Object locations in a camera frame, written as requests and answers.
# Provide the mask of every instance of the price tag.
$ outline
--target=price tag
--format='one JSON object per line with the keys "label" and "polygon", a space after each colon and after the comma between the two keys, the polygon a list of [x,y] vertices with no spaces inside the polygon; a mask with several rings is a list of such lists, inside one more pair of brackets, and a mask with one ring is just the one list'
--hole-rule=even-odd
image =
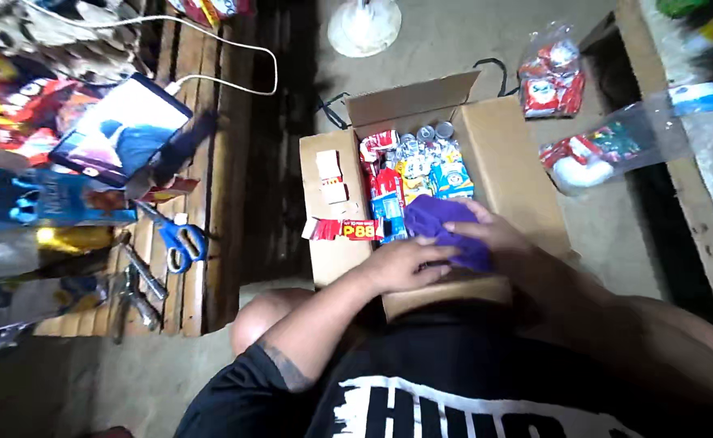
{"label": "price tag", "polygon": [[343,221],[341,235],[350,240],[380,240],[383,237],[380,221]]}

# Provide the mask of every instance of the white charging cable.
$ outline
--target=white charging cable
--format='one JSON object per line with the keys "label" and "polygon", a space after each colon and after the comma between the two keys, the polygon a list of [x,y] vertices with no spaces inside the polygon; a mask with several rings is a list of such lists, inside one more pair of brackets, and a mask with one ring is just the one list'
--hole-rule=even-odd
{"label": "white charging cable", "polygon": [[214,77],[211,77],[211,76],[206,76],[206,75],[187,75],[187,76],[184,76],[184,77],[180,78],[179,80],[177,80],[177,81],[175,81],[175,82],[173,82],[173,83],[170,83],[170,84],[165,88],[165,91],[167,91],[167,93],[169,93],[169,94],[176,94],[176,93],[180,90],[181,85],[182,85],[185,81],[187,81],[187,80],[189,80],[189,79],[208,79],[208,80],[212,80],[212,81],[214,81],[214,82],[218,82],[219,84],[224,84],[224,85],[227,85],[227,86],[232,86],[233,88],[237,88],[238,90],[242,90],[242,91],[245,91],[245,92],[247,92],[247,93],[258,94],[259,96],[272,96],[272,95],[275,94],[275,91],[278,90],[278,60],[275,59],[275,55],[274,55],[270,50],[268,50],[268,49],[266,49],[266,48],[264,48],[264,47],[257,47],[257,46],[252,46],[252,45],[242,45],[241,43],[236,43],[236,42],[233,42],[233,41],[225,40],[225,39],[222,38],[221,36],[212,34],[212,33],[208,32],[208,31],[206,31],[205,29],[203,29],[203,28],[201,28],[201,27],[199,27],[199,26],[196,26],[196,25],[194,25],[194,24],[191,24],[191,23],[187,22],[186,20],[180,19],[180,18],[178,18],[178,17],[176,17],[176,16],[172,16],[172,15],[149,15],[149,16],[139,16],[139,17],[137,17],[137,18],[131,18],[131,19],[124,19],[124,20],[121,20],[121,21],[113,22],[113,23],[87,23],[87,22],[82,22],[82,21],[75,21],[75,20],[73,20],[73,19],[69,19],[69,18],[64,17],[64,16],[62,16],[62,15],[59,15],[59,14],[57,14],[57,13],[52,13],[52,12],[49,11],[48,9],[45,9],[45,8],[43,8],[43,7],[41,7],[41,6],[36,5],[34,2],[32,2],[32,0],[20,0],[20,1],[21,1],[22,3],[25,3],[26,5],[29,5],[32,9],[35,9],[35,10],[38,11],[38,12],[44,13],[44,14],[46,14],[46,15],[49,15],[50,17],[53,17],[53,18],[55,18],[55,19],[58,19],[59,21],[62,21],[62,22],[64,22],[64,23],[67,23],[67,24],[69,24],[69,25],[71,25],[71,26],[82,27],[82,28],[84,28],[84,29],[107,29],[107,28],[109,28],[109,27],[126,26],[126,25],[128,25],[128,24],[137,24],[137,23],[142,23],[142,22],[144,22],[144,21],[153,21],[153,20],[155,20],[155,19],[169,19],[169,20],[175,21],[175,22],[177,22],[177,23],[180,23],[180,24],[189,26],[189,27],[191,27],[191,28],[194,29],[194,30],[197,30],[197,31],[199,31],[199,32],[202,32],[203,34],[208,35],[208,36],[211,37],[211,38],[215,38],[216,40],[219,40],[219,41],[221,41],[221,42],[223,42],[223,43],[226,43],[226,44],[228,44],[228,45],[234,45],[235,47],[243,47],[243,48],[247,48],[247,49],[251,49],[251,50],[256,50],[256,51],[260,51],[260,52],[266,52],[268,55],[270,55],[271,58],[273,58],[273,74],[274,74],[274,79],[273,79],[273,91],[266,92],[266,91],[251,90],[251,89],[248,89],[248,88],[246,88],[246,87],[244,87],[244,86],[232,84],[231,82],[227,82],[227,81],[225,81],[225,80],[218,79],[218,78],[214,78]]}

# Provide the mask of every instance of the concrete floor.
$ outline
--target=concrete floor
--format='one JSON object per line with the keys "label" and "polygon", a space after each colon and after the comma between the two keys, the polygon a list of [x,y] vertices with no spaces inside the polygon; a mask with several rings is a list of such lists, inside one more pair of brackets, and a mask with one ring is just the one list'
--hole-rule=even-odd
{"label": "concrete floor", "polygon": [[[340,3],[340,0],[319,0],[320,21],[326,24]],[[326,40],[326,26],[322,26],[317,82],[328,85],[322,91],[324,99],[341,91],[360,94],[460,73],[469,70],[476,60],[487,57],[500,58],[513,69],[530,32],[542,30],[550,19],[564,17],[583,35],[612,9],[615,0],[399,0],[398,3],[402,11],[398,40],[387,51],[370,58],[350,59],[336,54]],[[495,66],[485,67],[471,100],[495,96],[500,78]],[[515,78],[511,77],[508,89],[513,86]],[[538,143],[556,140],[584,129],[599,118],[599,113],[596,99],[589,92],[582,114],[576,119],[533,122],[530,129]],[[317,115],[319,132],[334,128],[321,114]],[[624,181],[602,185],[576,198],[560,195],[558,200],[585,270],[615,293],[662,296],[662,285],[644,243],[642,219]],[[297,280],[252,284],[244,287],[241,302],[246,303],[268,287],[309,284]],[[60,403],[51,407],[59,408],[59,422],[46,429],[50,433],[40,435],[70,437],[124,425],[137,437],[171,436],[188,402],[218,369],[233,360],[229,331],[226,327],[198,339],[128,338],[119,347],[107,340],[35,340],[34,345],[58,349],[49,353],[51,357],[70,358],[64,362],[69,364],[66,371],[69,378],[50,383],[66,386],[65,391],[57,392]],[[30,348],[9,356],[18,358]],[[9,357],[9,361],[13,360],[20,359]],[[34,379],[31,372],[27,374]],[[9,405],[18,404],[23,411],[21,407],[26,404],[21,401],[34,400],[18,393],[23,387],[15,385],[5,397],[0,397],[6,418],[27,418],[9,409]],[[38,382],[37,393],[44,392],[45,387],[45,382]],[[16,426],[28,431],[21,429],[27,426],[22,423]],[[7,436],[13,427],[0,425],[0,436]]]}

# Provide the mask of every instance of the knee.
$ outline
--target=knee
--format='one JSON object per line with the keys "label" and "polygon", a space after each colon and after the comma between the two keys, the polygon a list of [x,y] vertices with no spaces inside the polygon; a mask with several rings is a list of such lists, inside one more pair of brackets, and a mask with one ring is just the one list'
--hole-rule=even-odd
{"label": "knee", "polygon": [[243,353],[275,323],[310,298],[313,291],[282,289],[257,295],[240,312],[230,332],[235,355]]}
{"label": "knee", "polygon": [[673,326],[713,350],[713,325],[708,321],[658,299],[640,296],[624,298],[648,320],[661,321],[664,324]]}

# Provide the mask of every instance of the purple cloth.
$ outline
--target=purple cloth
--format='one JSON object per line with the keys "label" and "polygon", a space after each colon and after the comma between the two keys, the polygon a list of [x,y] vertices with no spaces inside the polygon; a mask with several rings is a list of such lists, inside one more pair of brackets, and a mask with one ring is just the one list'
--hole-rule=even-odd
{"label": "purple cloth", "polygon": [[405,224],[412,235],[434,237],[436,245],[456,246],[462,251],[451,262],[476,272],[491,272],[489,248],[478,239],[449,233],[446,222],[478,222],[467,206],[453,201],[419,195],[405,210]]}

